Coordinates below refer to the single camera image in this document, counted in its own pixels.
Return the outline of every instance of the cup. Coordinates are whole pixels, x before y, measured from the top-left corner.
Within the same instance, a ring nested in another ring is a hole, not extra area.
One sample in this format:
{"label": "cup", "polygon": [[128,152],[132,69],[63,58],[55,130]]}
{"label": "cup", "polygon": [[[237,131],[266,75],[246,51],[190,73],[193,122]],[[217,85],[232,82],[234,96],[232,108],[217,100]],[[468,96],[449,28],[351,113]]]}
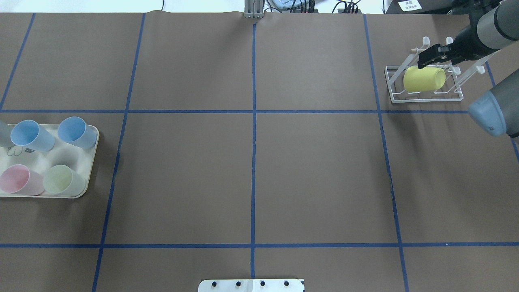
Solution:
{"label": "cup", "polygon": [[33,120],[19,122],[11,131],[11,141],[30,149],[47,152],[54,147],[54,136]]}
{"label": "cup", "polygon": [[71,116],[64,119],[58,127],[58,137],[83,149],[92,148],[97,141],[97,133],[82,118]]}
{"label": "cup", "polygon": [[404,87],[408,92],[432,91],[445,84],[445,71],[438,67],[409,67],[404,74]]}
{"label": "cup", "polygon": [[6,193],[36,196],[45,190],[43,177],[22,164],[7,168],[0,176],[0,189]]}
{"label": "cup", "polygon": [[15,144],[11,141],[11,127],[0,121],[0,147],[11,147]]}
{"label": "cup", "polygon": [[51,194],[75,197],[86,187],[86,181],[66,165],[56,165],[43,176],[43,187]]}

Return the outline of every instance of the blue cup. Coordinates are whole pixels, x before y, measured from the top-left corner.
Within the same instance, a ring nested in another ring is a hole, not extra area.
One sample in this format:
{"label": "blue cup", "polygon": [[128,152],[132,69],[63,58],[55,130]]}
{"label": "blue cup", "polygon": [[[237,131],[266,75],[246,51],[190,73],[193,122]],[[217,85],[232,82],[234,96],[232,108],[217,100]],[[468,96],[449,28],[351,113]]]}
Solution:
{"label": "blue cup", "polygon": [[97,141],[97,133],[82,118],[71,116],[64,119],[58,127],[58,137],[83,149],[92,148]]}
{"label": "blue cup", "polygon": [[19,122],[11,131],[11,141],[26,148],[47,152],[54,147],[54,136],[33,120]]}

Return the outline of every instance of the yellow cup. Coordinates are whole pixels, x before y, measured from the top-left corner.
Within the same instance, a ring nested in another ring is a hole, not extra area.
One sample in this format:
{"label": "yellow cup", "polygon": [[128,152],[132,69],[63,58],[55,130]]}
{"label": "yellow cup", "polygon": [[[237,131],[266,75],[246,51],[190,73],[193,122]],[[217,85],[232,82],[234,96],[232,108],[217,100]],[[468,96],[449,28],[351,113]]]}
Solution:
{"label": "yellow cup", "polygon": [[404,74],[404,87],[408,92],[431,91],[443,87],[445,71],[438,67],[409,67]]}

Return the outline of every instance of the white floor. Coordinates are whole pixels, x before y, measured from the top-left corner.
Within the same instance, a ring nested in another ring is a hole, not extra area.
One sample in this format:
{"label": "white floor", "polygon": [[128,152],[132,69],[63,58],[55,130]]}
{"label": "white floor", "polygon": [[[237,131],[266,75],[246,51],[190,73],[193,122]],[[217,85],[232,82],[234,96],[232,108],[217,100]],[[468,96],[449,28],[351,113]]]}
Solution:
{"label": "white floor", "polygon": [[[383,1],[387,9],[391,0],[361,0],[358,5],[363,13],[381,14]],[[337,0],[316,0],[316,8],[319,13],[331,13],[336,3]],[[161,8],[162,0],[0,0],[0,12],[148,12]],[[227,12],[243,8],[244,0],[164,0],[164,11],[169,12]]]}

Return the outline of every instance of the gray metal bracket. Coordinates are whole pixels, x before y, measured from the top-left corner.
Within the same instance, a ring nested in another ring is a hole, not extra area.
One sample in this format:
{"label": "gray metal bracket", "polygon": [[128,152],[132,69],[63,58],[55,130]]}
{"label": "gray metal bracket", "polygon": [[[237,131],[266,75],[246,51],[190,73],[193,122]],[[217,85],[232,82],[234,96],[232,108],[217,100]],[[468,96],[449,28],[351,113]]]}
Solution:
{"label": "gray metal bracket", "polygon": [[245,18],[263,18],[265,0],[245,0]]}

